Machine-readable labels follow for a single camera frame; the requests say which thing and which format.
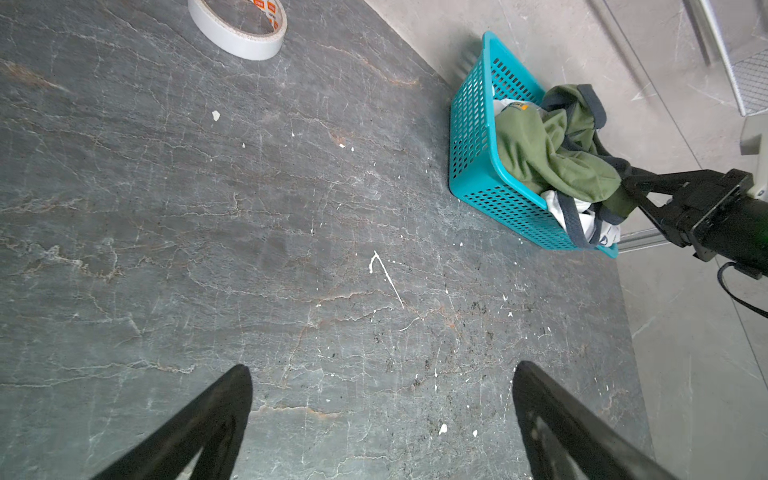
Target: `green cloth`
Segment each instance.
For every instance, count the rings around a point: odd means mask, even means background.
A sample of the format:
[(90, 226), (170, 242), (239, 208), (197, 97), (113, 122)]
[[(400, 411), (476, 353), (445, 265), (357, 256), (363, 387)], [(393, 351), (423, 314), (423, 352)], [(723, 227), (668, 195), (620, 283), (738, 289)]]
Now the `green cloth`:
[[(498, 157), (513, 177), (536, 194), (559, 190), (591, 204), (614, 194), (621, 178), (595, 156), (594, 118), (585, 103), (548, 112), (543, 119), (536, 109), (523, 107), (511, 104), (496, 116)], [(566, 135), (585, 151), (563, 148)]]

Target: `double-sided tape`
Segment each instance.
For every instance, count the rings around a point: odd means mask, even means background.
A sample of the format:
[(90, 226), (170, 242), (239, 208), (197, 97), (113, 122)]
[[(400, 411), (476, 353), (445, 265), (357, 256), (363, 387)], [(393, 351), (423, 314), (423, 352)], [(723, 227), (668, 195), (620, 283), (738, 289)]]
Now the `double-sided tape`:
[(222, 50), (247, 60), (267, 60), (283, 45), (288, 21), (280, 0), (253, 0), (253, 3), (266, 14), (274, 31), (257, 35), (235, 28), (216, 15), (205, 0), (187, 0), (187, 7), (195, 25)]

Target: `marble surface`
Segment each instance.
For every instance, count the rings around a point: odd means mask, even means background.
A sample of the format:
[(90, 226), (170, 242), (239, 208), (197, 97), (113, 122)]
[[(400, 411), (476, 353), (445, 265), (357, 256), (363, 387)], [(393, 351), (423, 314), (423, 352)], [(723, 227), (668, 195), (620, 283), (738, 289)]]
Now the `marble surface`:
[(263, 62), (181, 0), (0, 5), (0, 477), (93, 475), (237, 362), (239, 478), (525, 478), (522, 359), (650, 453), (614, 262), (451, 196), (453, 92), (368, 5), (284, 5)]

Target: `dark gray strap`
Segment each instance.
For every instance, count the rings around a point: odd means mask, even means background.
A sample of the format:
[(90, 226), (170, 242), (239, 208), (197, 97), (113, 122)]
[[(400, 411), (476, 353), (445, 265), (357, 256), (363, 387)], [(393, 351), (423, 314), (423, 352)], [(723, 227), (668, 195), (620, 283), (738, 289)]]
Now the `dark gray strap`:
[(565, 233), (568, 234), (568, 238), (571, 242), (578, 247), (584, 249), (593, 249), (600, 244), (600, 232), (603, 228), (603, 220), (599, 218), (594, 219), (594, 232), (592, 238), (587, 240), (584, 236), (584, 229), (581, 228), (581, 220), (578, 216), (578, 210), (576, 210), (576, 201), (573, 197), (558, 191), (558, 202), (560, 204), (560, 210), (563, 212), (563, 219), (565, 220)]
[(595, 130), (599, 130), (602, 127), (604, 127), (605, 122), (608, 120), (608, 117), (605, 114), (605, 108), (603, 108), (603, 102), (601, 102), (600, 98), (598, 98), (598, 94), (594, 93), (594, 89), (592, 88), (592, 85), (590, 84), (576, 85), (576, 89), (579, 91), (581, 96), (584, 97), (584, 102), (586, 102), (587, 106), (589, 107), (589, 110), (592, 112), (592, 116), (594, 117)]

